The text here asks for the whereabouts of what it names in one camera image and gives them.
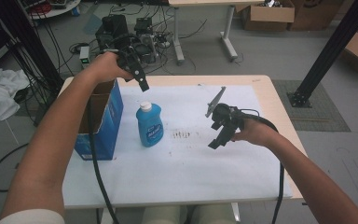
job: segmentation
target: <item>plastic bottle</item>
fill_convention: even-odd
[[[142,102],[140,108],[136,112],[138,119],[139,136],[141,137],[142,145],[145,147],[152,147],[164,134],[161,118],[161,107],[150,102]]]

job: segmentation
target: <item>white shirt sleeve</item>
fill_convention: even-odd
[[[31,209],[11,214],[0,220],[0,224],[64,224],[63,217],[48,209]]]

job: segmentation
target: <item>black pole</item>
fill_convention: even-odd
[[[293,107],[303,107],[336,58],[358,31],[358,0],[355,0],[316,62],[294,93],[287,93]]]
[[[55,99],[60,92],[63,80],[19,3],[16,0],[0,0],[0,19],[12,35],[20,40],[48,83],[50,97]]]

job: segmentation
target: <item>white paper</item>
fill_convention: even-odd
[[[112,161],[99,161],[103,182],[116,206],[219,203],[278,197],[280,163],[266,148],[247,142],[208,147],[220,133],[206,118],[220,86],[120,87],[124,110]],[[161,107],[164,136],[143,147],[135,113],[142,101]],[[263,113],[251,86],[227,86],[220,103]],[[91,161],[74,152],[63,194],[66,206],[103,204]],[[284,197],[291,197],[284,185]]]

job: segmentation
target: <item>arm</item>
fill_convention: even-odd
[[[132,78],[116,61],[117,55],[110,52],[97,57],[50,107],[11,182],[1,218],[35,208],[63,216],[62,182],[91,93],[101,82]]]
[[[232,138],[267,147],[281,161],[319,223],[358,223],[358,207],[315,163],[270,127],[246,120]]]

